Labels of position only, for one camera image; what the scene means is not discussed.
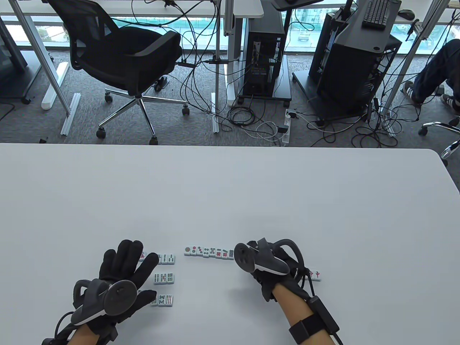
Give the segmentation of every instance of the chrome chair base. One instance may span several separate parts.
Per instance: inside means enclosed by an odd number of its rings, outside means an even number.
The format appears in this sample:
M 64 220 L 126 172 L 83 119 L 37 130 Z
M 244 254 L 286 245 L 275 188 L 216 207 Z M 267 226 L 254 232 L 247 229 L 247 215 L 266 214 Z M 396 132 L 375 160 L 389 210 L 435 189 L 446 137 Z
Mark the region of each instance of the chrome chair base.
M 112 121 L 114 118 L 118 117 L 119 115 L 123 114 L 126 112 L 128 109 L 133 107 L 134 105 L 138 105 L 141 108 L 142 114 L 144 115 L 144 119 L 147 122 L 147 125 L 149 126 L 150 132 L 152 133 L 152 138 L 149 142 L 150 145 L 158 145 L 158 139 L 155 135 L 155 129 L 150 122 L 150 119 L 147 115 L 147 111 L 145 110 L 145 105 L 144 102 L 147 103 L 173 103 L 173 104 L 182 104 L 182 115 L 189 115 L 190 114 L 190 109 L 187 105 L 186 101 L 181 101 L 178 99 L 169 99 L 169 98 L 160 98 L 160 97 L 152 97 L 152 96 L 146 96 L 146 93 L 150 91 L 152 87 L 149 87 L 143 94 L 142 96 L 130 96 L 127 92 L 124 91 L 118 91 L 118 90 L 111 90 L 111 89 L 105 89 L 105 101 L 110 103 L 112 102 L 112 94 L 122 96 L 125 98 L 129 98 L 130 101 L 123 105 L 120 109 L 112 113 L 110 116 L 108 116 L 106 119 L 104 119 L 102 122 L 100 122 L 99 129 L 96 132 L 96 136 L 99 139 L 104 139 L 106 136 L 104 125 Z
M 452 126 L 447 123 L 442 122 L 428 122 L 422 125 L 422 128 L 419 130 L 419 135 L 425 136 L 428 133 L 428 127 L 441 127 L 447 129 L 448 131 L 454 132 L 460 136 L 460 128 Z M 443 161 L 444 165 L 447 166 L 447 158 L 449 158 L 460 146 L 460 139 L 454 141 L 451 145 L 449 145 L 441 154 L 441 160 Z

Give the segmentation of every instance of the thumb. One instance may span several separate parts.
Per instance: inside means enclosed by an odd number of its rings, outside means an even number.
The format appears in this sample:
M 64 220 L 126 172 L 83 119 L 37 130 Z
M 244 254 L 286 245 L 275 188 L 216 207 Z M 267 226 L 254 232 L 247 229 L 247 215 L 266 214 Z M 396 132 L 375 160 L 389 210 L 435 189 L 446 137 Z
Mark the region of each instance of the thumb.
M 118 323 L 125 321 L 127 318 L 131 317 L 136 311 L 146 306 L 156 298 L 156 291 L 154 290 L 144 290 L 141 291 L 134 304 L 129 308 L 125 313 L 120 315 Z

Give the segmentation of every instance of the person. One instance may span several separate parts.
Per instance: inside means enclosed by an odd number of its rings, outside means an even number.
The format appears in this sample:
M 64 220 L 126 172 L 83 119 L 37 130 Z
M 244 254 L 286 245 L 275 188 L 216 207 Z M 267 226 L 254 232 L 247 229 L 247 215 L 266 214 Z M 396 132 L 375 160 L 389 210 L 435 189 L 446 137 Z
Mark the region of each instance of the person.
M 442 102 L 460 115 L 460 40 L 447 42 L 433 59 L 417 75 L 415 81 L 407 81 L 402 92 L 411 103 L 420 107 L 444 81 L 454 91 L 452 96 L 443 94 Z
M 99 271 L 99 278 L 110 281 L 128 279 L 136 284 L 139 289 L 158 265 L 158 255 L 150 253 L 139 268 L 136 269 L 143 248 L 140 241 L 123 240 L 118 246 L 117 252 L 113 249 L 106 251 Z M 267 284 L 273 287 L 271 298 L 278 301 L 290 326 L 313 315 L 313 312 L 302 298 L 293 294 L 281 284 L 283 279 L 293 279 L 292 276 L 278 276 L 268 272 L 260 272 L 259 270 L 256 270 L 253 275 L 261 285 Z M 75 331 L 68 345 L 96 345 L 99 340 L 99 334 L 104 332 L 105 327 L 123 322 L 137 310 L 152 302 L 155 297 L 156 291 L 141 291 L 133 306 L 128 311 L 120 316 L 99 316 L 80 326 Z M 323 329 L 312 335 L 302 344 L 334 345 L 334 342 Z

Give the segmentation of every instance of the sneaker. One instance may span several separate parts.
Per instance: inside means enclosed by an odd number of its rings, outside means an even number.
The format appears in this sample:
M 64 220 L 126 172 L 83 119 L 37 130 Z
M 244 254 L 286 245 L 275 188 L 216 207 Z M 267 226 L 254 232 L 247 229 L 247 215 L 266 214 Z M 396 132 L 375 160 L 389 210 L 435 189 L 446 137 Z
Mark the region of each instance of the sneaker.
M 418 108 L 422 106 L 423 102 L 418 102 L 413 98 L 413 95 L 414 95 L 414 82 L 413 81 L 409 80 L 405 82 L 401 91 L 406 95 L 407 98 L 409 98 L 413 106 L 418 107 Z
M 447 105 L 448 107 L 450 107 L 451 109 L 453 109 L 456 113 L 460 113 L 460 106 L 458 106 L 456 103 L 455 103 L 455 98 L 453 96 L 449 96 L 449 95 L 446 95 L 446 94 L 443 94 L 441 96 L 441 100 L 442 102 Z

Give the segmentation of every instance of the jeans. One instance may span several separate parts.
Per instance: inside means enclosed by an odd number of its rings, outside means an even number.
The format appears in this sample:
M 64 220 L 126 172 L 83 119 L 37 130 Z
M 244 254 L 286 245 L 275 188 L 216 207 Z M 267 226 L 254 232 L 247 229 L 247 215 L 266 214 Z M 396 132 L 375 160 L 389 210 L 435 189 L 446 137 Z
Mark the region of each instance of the jeans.
M 447 42 L 415 78 L 412 99 L 423 103 L 447 80 L 460 102 L 460 40 Z

